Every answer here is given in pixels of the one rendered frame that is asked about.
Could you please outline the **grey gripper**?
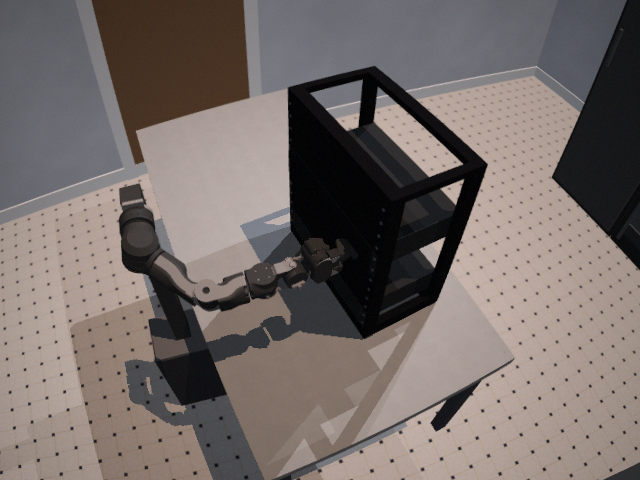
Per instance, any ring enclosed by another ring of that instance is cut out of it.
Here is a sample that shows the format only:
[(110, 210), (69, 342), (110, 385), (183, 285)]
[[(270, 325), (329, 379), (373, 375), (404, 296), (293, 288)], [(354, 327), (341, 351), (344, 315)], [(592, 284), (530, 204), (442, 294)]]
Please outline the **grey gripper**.
[(337, 239), (335, 245), (336, 249), (330, 250), (329, 245), (325, 244), (322, 238), (308, 238), (295, 255), (315, 283), (322, 283), (338, 274), (343, 269), (342, 262), (350, 256), (353, 259), (358, 258), (358, 254), (348, 240)]

